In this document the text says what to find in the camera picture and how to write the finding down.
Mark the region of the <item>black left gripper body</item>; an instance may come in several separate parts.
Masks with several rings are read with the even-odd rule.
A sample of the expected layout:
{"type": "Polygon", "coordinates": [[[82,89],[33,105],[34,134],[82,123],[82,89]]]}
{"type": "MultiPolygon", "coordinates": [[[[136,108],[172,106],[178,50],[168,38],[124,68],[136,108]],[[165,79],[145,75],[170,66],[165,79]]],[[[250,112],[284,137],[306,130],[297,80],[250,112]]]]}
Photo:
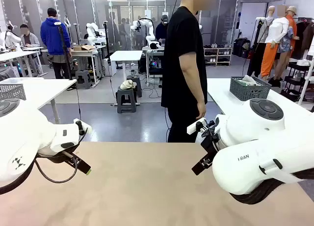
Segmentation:
{"type": "Polygon", "coordinates": [[[66,163],[70,166],[75,166],[75,164],[78,164],[80,162],[80,158],[77,155],[68,151],[61,151],[54,156],[37,153],[36,157],[46,158],[55,164],[66,163]]]}

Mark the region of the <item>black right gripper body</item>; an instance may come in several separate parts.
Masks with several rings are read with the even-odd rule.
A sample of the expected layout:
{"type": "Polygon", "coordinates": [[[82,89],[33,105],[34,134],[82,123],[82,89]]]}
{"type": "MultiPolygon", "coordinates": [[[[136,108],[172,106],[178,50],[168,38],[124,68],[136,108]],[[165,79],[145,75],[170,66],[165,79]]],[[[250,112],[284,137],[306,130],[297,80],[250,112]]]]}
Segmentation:
{"type": "Polygon", "coordinates": [[[219,148],[217,146],[218,138],[208,135],[201,142],[202,148],[207,152],[205,160],[212,163],[214,157],[216,156],[219,148]]]}

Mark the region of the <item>person's right hand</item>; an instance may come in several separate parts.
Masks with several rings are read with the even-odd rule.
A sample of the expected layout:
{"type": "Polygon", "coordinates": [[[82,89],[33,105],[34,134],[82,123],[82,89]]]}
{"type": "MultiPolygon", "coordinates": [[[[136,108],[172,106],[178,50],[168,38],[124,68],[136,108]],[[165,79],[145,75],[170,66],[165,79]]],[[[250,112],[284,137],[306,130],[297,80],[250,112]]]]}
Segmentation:
{"type": "Polygon", "coordinates": [[[205,114],[206,114],[206,105],[204,101],[198,102],[197,108],[198,108],[199,115],[196,117],[196,119],[198,120],[200,118],[205,117],[205,114]]]}

